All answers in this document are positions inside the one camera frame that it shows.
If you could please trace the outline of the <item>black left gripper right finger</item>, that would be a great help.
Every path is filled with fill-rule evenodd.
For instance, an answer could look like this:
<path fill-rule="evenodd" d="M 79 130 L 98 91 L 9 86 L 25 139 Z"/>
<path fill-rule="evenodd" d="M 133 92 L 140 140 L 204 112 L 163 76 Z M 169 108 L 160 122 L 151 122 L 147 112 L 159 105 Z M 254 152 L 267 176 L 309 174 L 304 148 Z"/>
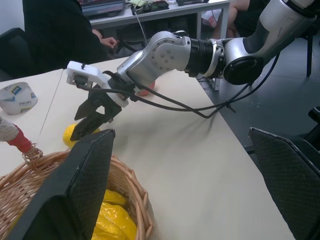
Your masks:
<path fill-rule="evenodd" d="M 309 142 L 250 128 L 265 185 L 295 240 L 320 240 L 320 152 Z"/>

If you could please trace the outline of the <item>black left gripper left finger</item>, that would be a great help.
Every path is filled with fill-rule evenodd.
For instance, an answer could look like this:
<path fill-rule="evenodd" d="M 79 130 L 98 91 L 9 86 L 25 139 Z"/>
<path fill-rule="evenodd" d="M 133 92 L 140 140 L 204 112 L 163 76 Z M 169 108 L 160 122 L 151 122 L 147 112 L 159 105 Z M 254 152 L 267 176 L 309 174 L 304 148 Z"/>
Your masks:
<path fill-rule="evenodd" d="M 115 131 L 79 140 L 41 185 L 7 240 L 91 240 L 107 188 Z"/>

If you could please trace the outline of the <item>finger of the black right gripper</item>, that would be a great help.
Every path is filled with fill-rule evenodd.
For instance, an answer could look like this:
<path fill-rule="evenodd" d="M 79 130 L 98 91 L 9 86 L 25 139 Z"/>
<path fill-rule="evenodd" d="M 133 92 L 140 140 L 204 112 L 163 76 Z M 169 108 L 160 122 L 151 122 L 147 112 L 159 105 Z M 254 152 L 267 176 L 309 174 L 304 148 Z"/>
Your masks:
<path fill-rule="evenodd" d="M 78 141 L 81 138 L 92 134 L 102 124 L 108 122 L 112 118 L 112 115 L 107 111 L 105 113 L 94 111 L 87 111 L 78 109 L 74 119 L 80 120 L 80 122 L 74 127 L 71 134 L 71 141 Z"/>
<path fill-rule="evenodd" d="M 102 113 L 98 112 L 97 109 L 102 107 Z M 99 99 L 87 99 L 77 109 L 74 119 L 95 119 L 101 118 L 105 115 L 105 109 L 103 103 Z"/>

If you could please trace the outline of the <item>bystander bare hand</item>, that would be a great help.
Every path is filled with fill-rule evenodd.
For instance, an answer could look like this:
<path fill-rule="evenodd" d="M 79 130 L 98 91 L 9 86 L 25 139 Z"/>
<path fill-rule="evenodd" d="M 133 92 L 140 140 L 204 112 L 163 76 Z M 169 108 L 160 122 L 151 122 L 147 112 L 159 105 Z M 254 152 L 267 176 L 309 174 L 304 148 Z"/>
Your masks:
<path fill-rule="evenodd" d="M 118 41 L 113 37 L 102 38 L 100 42 L 111 49 L 116 49 L 118 45 Z"/>

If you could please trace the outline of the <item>yellow lemon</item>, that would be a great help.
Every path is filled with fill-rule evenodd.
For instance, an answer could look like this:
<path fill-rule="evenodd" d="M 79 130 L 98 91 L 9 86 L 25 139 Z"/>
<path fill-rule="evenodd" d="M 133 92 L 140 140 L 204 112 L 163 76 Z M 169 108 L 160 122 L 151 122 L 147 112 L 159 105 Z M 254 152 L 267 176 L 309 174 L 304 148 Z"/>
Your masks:
<path fill-rule="evenodd" d="M 63 133 L 63 136 L 62 136 L 62 141 L 63 143 L 69 148 L 71 149 L 76 143 L 77 141 L 71 141 L 71 136 L 72 136 L 72 133 L 74 131 L 76 127 L 76 124 L 71 124 L 69 125 L 65 130 L 64 130 L 64 133 Z"/>

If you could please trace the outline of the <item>smooth yellow fruit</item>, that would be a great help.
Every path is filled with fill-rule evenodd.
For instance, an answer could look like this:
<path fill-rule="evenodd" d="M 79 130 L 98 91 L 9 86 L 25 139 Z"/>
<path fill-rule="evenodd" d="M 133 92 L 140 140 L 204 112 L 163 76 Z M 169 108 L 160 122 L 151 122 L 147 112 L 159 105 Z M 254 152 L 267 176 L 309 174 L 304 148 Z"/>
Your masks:
<path fill-rule="evenodd" d="M 125 206 L 126 199 L 118 192 L 107 189 L 104 193 L 103 201 L 111 205 Z"/>

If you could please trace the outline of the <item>black rounded equipment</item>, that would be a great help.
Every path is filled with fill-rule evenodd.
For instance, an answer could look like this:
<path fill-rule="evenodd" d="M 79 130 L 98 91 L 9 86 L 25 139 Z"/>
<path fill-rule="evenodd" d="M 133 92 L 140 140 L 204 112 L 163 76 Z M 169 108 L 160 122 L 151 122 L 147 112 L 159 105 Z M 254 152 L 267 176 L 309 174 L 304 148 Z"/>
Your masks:
<path fill-rule="evenodd" d="M 300 134 L 298 137 L 310 143 L 318 152 L 320 152 L 320 106 L 312 108 L 308 116 L 316 122 L 316 126 L 308 133 Z"/>

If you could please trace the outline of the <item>crinkly yellow wrapped fruit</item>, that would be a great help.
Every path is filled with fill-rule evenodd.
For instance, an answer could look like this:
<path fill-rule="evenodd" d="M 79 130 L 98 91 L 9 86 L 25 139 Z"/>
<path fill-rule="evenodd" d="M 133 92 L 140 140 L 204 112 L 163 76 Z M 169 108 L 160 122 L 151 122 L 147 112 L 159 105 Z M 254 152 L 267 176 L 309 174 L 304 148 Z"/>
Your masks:
<path fill-rule="evenodd" d="M 135 240 L 137 226 L 120 205 L 103 202 L 91 240 Z"/>

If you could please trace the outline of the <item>white printed paper roll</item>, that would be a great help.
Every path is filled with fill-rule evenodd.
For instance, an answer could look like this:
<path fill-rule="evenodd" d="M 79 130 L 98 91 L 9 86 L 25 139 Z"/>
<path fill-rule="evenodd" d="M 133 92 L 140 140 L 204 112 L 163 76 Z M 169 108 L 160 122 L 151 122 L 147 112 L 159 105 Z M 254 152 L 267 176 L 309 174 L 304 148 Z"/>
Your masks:
<path fill-rule="evenodd" d="M 26 82 L 16 82 L 0 89 L 0 108 L 8 115 L 26 112 L 37 102 L 37 96 Z"/>

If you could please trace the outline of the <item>person in black clothes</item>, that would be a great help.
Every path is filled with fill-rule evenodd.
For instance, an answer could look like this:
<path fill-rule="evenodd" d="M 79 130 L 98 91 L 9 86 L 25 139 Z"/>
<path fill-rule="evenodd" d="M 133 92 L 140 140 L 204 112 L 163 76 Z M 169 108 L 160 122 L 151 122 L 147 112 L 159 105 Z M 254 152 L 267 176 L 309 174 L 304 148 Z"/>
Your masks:
<path fill-rule="evenodd" d="M 78 0 L 22 0 L 24 32 L 39 73 L 66 69 L 70 61 L 94 64 L 111 49 L 93 29 Z"/>

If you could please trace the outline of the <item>black office chair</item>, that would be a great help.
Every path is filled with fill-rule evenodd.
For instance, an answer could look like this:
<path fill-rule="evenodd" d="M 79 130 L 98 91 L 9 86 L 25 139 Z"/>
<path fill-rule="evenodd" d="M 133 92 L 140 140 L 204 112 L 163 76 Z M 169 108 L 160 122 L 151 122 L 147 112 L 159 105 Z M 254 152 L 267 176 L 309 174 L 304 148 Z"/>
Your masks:
<path fill-rule="evenodd" d="M 0 34 L 0 70 L 13 79 L 35 73 L 35 64 L 25 37 L 25 32 L 18 27 Z"/>

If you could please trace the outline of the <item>dark laptop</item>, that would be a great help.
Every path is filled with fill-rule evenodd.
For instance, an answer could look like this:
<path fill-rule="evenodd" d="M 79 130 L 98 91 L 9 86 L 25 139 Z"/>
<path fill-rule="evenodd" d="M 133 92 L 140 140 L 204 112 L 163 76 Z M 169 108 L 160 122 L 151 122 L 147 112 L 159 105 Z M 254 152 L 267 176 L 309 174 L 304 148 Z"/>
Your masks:
<path fill-rule="evenodd" d="M 78 0 L 86 17 L 121 12 L 126 0 Z"/>

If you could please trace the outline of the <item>grey office desk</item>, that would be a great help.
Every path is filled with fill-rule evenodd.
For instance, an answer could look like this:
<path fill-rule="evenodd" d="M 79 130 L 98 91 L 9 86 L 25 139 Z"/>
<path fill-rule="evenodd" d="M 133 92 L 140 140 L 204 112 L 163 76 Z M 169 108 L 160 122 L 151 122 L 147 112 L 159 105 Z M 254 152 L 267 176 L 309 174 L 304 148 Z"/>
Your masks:
<path fill-rule="evenodd" d="M 183 6 L 171 4 L 169 5 L 169 9 L 151 13 L 143 13 L 138 17 L 135 17 L 132 14 L 131 8 L 129 6 L 126 6 L 117 16 L 92 19 L 90 20 L 90 23 L 94 29 L 103 29 L 133 24 L 137 23 L 138 21 L 146 22 L 178 17 L 182 15 L 196 14 L 196 37 L 199 39 L 201 37 L 202 30 L 202 13 L 206 11 L 221 9 L 220 16 L 222 17 L 222 23 L 220 36 L 222 38 L 225 38 L 231 2 L 232 0 L 209 0 L 207 3 L 188 4 Z"/>

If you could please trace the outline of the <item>black chair leg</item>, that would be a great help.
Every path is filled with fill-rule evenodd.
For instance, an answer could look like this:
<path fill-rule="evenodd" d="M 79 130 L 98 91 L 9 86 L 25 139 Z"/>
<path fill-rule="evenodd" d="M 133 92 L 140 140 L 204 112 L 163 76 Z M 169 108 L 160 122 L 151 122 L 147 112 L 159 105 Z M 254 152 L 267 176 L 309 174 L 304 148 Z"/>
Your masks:
<path fill-rule="evenodd" d="M 313 30 L 308 30 L 307 40 L 307 63 L 306 63 L 306 77 L 309 78 L 312 72 L 312 52 L 313 52 Z"/>

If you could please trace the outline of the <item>white red plastic bag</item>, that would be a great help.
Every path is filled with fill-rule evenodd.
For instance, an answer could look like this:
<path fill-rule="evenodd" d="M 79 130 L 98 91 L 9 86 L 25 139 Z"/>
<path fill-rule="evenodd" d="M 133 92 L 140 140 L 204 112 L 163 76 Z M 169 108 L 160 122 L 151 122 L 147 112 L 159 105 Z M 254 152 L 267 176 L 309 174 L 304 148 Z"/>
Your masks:
<path fill-rule="evenodd" d="M 221 9 L 213 9 L 201 13 L 201 21 L 204 25 L 214 29 L 218 23 Z"/>

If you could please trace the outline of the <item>seated person with bare legs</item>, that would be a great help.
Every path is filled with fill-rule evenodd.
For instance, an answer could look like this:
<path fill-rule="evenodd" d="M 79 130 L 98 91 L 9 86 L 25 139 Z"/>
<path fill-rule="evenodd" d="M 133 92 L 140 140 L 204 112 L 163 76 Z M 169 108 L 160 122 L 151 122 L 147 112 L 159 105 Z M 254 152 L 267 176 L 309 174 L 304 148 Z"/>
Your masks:
<path fill-rule="evenodd" d="M 229 5 L 226 38 L 249 37 L 270 0 L 235 0 Z"/>

